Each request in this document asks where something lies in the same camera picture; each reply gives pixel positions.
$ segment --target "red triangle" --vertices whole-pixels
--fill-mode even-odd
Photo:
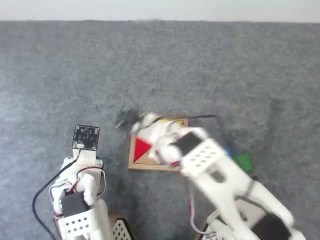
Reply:
[[[134,157],[133,157],[133,162],[137,161],[143,154],[145,154],[152,145],[149,143],[136,138],[135,139],[135,147],[134,147]]]

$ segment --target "black cable wire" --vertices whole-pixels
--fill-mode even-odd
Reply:
[[[39,195],[57,178],[59,177],[59,175],[65,171],[66,169],[70,168],[72,164],[74,164],[79,156],[80,156],[80,152],[81,152],[81,149],[79,149],[79,153],[78,155],[76,156],[75,160],[73,160],[72,162],[68,163],[67,165],[65,165],[63,168],[61,168],[61,170],[56,174],[54,175],[53,178],[51,178],[45,185],[43,185],[43,187],[40,188],[39,191],[36,192],[36,194],[34,195],[33,197],[33,200],[32,200],[32,212],[33,212],[33,215],[35,217],[35,219],[40,223],[40,225],[44,228],[44,230],[46,230],[46,232],[50,235],[50,237],[52,238],[52,240],[57,240],[56,237],[54,236],[54,234],[50,231],[50,229],[45,225],[45,223],[40,219],[39,215],[37,214],[37,211],[36,211],[36,200],[37,198],[39,197]]]
[[[206,118],[215,118],[217,115],[198,115],[198,116],[185,116],[186,119],[206,119]]]

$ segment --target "black circuit board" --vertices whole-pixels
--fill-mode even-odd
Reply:
[[[72,148],[77,145],[84,145],[84,150],[96,151],[98,147],[100,127],[75,125]]]

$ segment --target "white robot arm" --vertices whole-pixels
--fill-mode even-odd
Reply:
[[[239,168],[203,128],[159,118],[154,113],[140,116],[132,134],[152,145],[150,155],[156,161],[180,165],[181,173],[216,207],[207,219],[214,235],[224,240],[305,240],[293,229],[294,218],[285,206]],[[210,234],[203,232],[203,239]]]
[[[64,170],[49,188],[54,218],[63,240],[113,240],[106,203],[99,198],[106,188],[103,162],[97,159],[99,128],[77,125],[73,158],[66,157]],[[98,192],[101,177],[104,188]]]

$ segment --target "green block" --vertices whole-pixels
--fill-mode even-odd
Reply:
[[[254,170],[249,154],[235,155],[235,162],[246,172]]]

